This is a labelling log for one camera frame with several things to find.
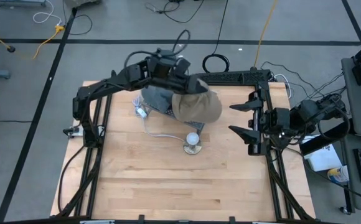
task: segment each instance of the concrete floor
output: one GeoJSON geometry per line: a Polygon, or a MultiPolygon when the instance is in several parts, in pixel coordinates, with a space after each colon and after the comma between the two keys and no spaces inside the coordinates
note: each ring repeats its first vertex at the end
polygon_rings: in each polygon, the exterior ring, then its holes
{"type": "MultiPolygon", "coordinates": [[[[63,19],[61,0],[51,0],[57,16],[63,19]]],[[[110,75],[112,69],[120,70],[125,57],[135,50],[152,51],[157,47],[171,46],[155,44],[148,40],[173,40],[183,29],[189,29],[192,40],[215,40],[222,18],[225,0],[206,0],[196,16],[186,24],[178,24],[162,14],[154,14],[144,7],[151,2],[163,7],[166,0],[103,1],[97,6],[81,8],[77,15],[87,14],[93,20],[93,29],[85,35],[70,35],[69,40],[118,40],[110,44],[67,44],[57,68],[37,131],[24,164],[19,183],[14,192],[5,221],[47,218],[56,191],[57,181],[67,146],[63,128],[72,123],[72,98],[84,80],[99,80],[110,75]],[[139,44],[122,40],[140,40],[139,44]]],[[[230,70],[248,70],[255,59],[256,41],[259,39],[269,14],[270,0],[229,1],[221,40],[235,40],[218,46],[217,53],[229,58],[230,70]],[[253,40],[243,45],[238,40],[253,40]]],[[[361,28],[361,0],[348,0],[352,12],[361,28]]],[[[173,16],[187,19],[199,2],[186,0],[173,16]]],[[[8,53],[0,45],[0,69],[8,69],[12,77],[0,79],[0,119],[32,120],[42,89],[47,81],[58,44],[47,44],[37,59],[30,60],[37,44],[34,39],[47,39],[54,32],[57,20],[35,24],[32,15],[39,11],[49,12],[39,6],[15,5],[0,7],[0,37],[14,39],[23,44],[12,44],[17,51],[8,53]]],[[[70,10],[66,8],[67,17],[70,10]]],[[[79,18],[72,32],[88,29],[89,22],[79,18]]],[[[341,0],[282,0],[279,1],[265,40],[295,40],[305,42],[267,42],[261,47],[260,66],[264,61],[280,63],[297,71],[303,79],[315,87],[328,82],[340,73],[340,60],[356,54],[359,38],[341,0]]],[[[211,54],[214,45],[193,44],[182,55],[191,63],[191,73],[203,72],[202,59],[211,54]]],[[[223,70],[220,61],[207,63],[211,71],[223,70]]],[[[266,65],[275,74],[286,75],[290,82],[312,89],[297,76],[282,68],[266,65]]],[[[341,88],[344,80],[338,79],[322,92],[341,88]]],[[[302,88],[291,86],[295,105],[305,98],[302,88]]],[[[325,128],[337,121],[326,122],[325,128]]],[[[0,206],[21,152],[30,124],[0,123],[0,206]]],[[[361,223],[361,211],[351,216],[338,211],[344,205],[343,190],[307,173],[316,215],[327,222],[361,223]]]]}

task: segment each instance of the wooden tabletop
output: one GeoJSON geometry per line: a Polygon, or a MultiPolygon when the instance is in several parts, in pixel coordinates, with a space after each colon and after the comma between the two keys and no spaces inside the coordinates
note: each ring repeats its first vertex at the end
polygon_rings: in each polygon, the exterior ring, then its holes
{"type": "MultiPolygon", "coordinates": [[[[223,112],[218,121],[205,125],[202,150],[193,156],[183,151],[177,139],[154,138],[144,132],[131,102],[138,91],[113,95],[92,218],[137,220],[139,215],[145,215],[147,220],[227,221],[229,216],[237,221],[276,220],[265,157],[249,156],[247,146],[228,129],[229,125],[247,127],[253,113],[231,110],[229,106],[246,102],[254,88],[211,89],[218,93],[223,112]]],[[[284,83],[270,83],[270,92],[274,107],[289,108],[284,83]]],[[[194,131],[155,111],[146,120],[146,127],[153,134],[182,139],[194,131]]],[[[63,164],[81,146],[81,138],[69,140],[63,164]]],[[[72,161],[65,173],[62,207],[79,187],[85,152],[72,161]]],[[[315,217],[301,157],[284,151],[283,158],[291,193],[315,217]]],[[[281,206],[285,217],[284,204],[281,206]]],[[[57,213],[56,193],[51,214],[57,213]]]]}

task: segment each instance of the tan cap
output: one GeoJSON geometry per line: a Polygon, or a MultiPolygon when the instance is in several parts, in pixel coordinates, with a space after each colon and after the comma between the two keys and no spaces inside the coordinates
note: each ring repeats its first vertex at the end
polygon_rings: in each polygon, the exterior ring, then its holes
{"type": "Polygon", "coordinates": [[[222,105],[216,93],[210,91],[209,86],[198,80],[206,89],[205,93],[172,96],[172,110],[179,121],[196,121],[212,123],[219,119],[222,105]]]}

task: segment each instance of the black metal frame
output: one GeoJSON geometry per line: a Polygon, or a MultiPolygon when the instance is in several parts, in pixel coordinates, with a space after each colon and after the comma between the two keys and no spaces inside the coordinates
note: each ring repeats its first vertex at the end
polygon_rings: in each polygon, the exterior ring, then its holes
{"type": "MultiPolygon", "coordinates": [[[[209,85],[213,86],[253,86],[255,87],[255,90],[258,89],[264,89],[266,92],[266,103],[268,106],[268,110],[273,109],[273,105],[271,102],[270,97],[270,90],[268,82],[255,82],[255,83],[245,83],[244,78],[239,78],[238,81],[234,82],[207,82],[209,85]]],[[[111,99],[112,95],[108,95],[106,98],[106,106],[105,106],[105,112],[103,115],[103,121],[102,126],[106,129],[108,124],[108,115],[110,113],[110,105],[111,105],[111,99]]],[[[93,124],[98,124],[98,118],[101,110],[101,103],[102,99],[97,99],[96,107],[95,107],[95,113],[93,115],[93,124]]],[[[95,201],[95,194],[96,194],[96,186],[98,182],[98,174],[100,170],[100,162],[101,162],[101,156],[103,154],[103,145],[105,141],[105,134],[102,135],[102,144],[96,148],[89,147],[87,149],[87,154],[85,156],[85,162],[83,165],[83,171],[82,176],[80,180],[80,185],[83,185],[84,187],[82,189],[79,189],[70,202],[73,202],[74,206],[70,208],[66,208],[63,210],[63,212],[59,213],[56,216],[51,217],[50,219],[43,219],[43,220],[26,220],[26,221],[18,221],[18,222],[8,222],[12,224],[25,224],[25,223],[80,223],[80,220],[91,220],[92,211],[93,211],[93,205],[95,201]],[[91,155],[93,150],[96,149],[96,159],[95,163],[93,165],[93,168],[91,171],[89,171],[90,162],[91,162],[91,155]],[[87,186],[85,187],[85,183],[89,182],[91,184],[90,188],[90,196],[87,203],[87,214],[86,216],[80,216],[81,209],[82,209],[82,203],[83,203],[83,194],[86,190],[87,186]],[[69,217],[71,211],[74,209],[74,217],[69,217]]],[[[286,172],[284,169],[284,163],[283,158],[281,156],[281,153],[279,151],[275,151],[275,155],[278,156],[278,159],[276,162],[278,163],[278,170],[279,173],[276,172],[276,169],[274,168],[274,164],[272,162],[273,158],[271,155],[270,147],[271,144],[269,143],[269,140],[265,140],[265,142],[262,143],[262,147],[267,147],[267,154],[266,154],[266,161],[268,166],[268,172],[269,172],[269,178],[270,178],[270,186],[271,186],[271,193],[273,197],[273,206],[274,206],[274,213],[276,217],[277,223],[316,223],[317,220],[314,220],[313,218],[309,217],[304,210],[299,206],[296,199],[292,196],[291,192],[288,191],[288,185],[287,185],[287,178],[286,178],[286,172]],[[277,185],[280,187],[284,194],[284,202],[286,206],[286,213],[287,218],[283,218],[281,214],[281,207],[279,202],[279,195],[278,195],[278,188],[277,185]],[[303,217],[303,219],[308,220],[295,220],[294,214],[293,214],[293,208],[297,212],[297,214],[300,217],[303,217]]],[[[171,220],[171,221],[154,221],[154,220],[144,220],[144,215],[139,216],[139,220],[115,220],[115,223],[137,223],[137,224],[143,224],[143,223],[181,223],[182,221],[179,220],[171,220]]],[[[201,224],[227,224],[227,223],[238,223],[238,224],[244,224],[244,223],[253,223],[253,222],[236,222],[235,217],[229,217],[228,222],[196,222],[196,221],[187,221],[187,223],[201,223],[201,224]]]]}

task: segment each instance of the white cable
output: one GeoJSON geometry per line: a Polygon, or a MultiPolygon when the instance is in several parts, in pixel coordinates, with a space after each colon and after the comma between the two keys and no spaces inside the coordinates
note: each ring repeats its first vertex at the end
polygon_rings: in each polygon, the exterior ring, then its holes
{"type": "Polygon", "coordinates": [[[278,76],[281,76],[284,80],[286,80],[286,84],[287,84],[287,86],[288,86],[288,91],[289,91],[289,96],[288,96],[288,98],[291,99],[293,93],[291,92],[291,87],[290,87],[290,84],[288,83],[287,78],[286,78],[283,74],[277,74],[277,75],[274,76],[274,78],[276,78],[276,77],[278,77],[278,76]]]}
{"type": "Polygon", "coordinates": [[[58,23],[57,25],[60,26],[60,25],[62,24],[62,19],[61,19],[59,16],[53,15],[53,13],[54,13],[54,11],[55,11],[55,7],[54,7],[54,5],[53,5],[49,0],[46,0],[46,1],[52,6],[52,12],[50,12],[50,13],[47,13],[47,12],[37,12],[37,13],[35,13],[35,14],[32,16],[32,20],[33,20],[35,23],[41,24],[41,23],[46,22],[46,21],[49,19],[49,17],[52,16],[52,17],[55,17],[55,18],[59,19],[59,23],[58,23]],[[39,15],[39,14],[41,14],[41,15],[47,15],[47,17],[46,17],[43,21],[37,21],[37,20],[35,19],[35,17],[36,17],[36,15],[39,15]]]}
{"type": "Polygon", "coordinates": [[[169,137],[169,138],[175,138],[175,139],[178,139],[178,140],[181,140],[182,142],[184,142],[185,140],[181,139],[181,138],[178,138],[176,136],[171,136],[171,135],[168,135],[168,134],[151,134],[147,127],[146,127],[146,123],[144,122],[144,118],[139,114],[138,112],[138,109],[141,109],[141,100],[140,100],[140,96],[136,97],[136,99],[133,99],[132,100],[132,104],[135,106],[135,115],[137,117],[140,117],[142,118],[142,122],[143,122],[143,126],[144,126],[144,132],[149,134],[150,136],[153,136],[153,137],[169,137]]]}

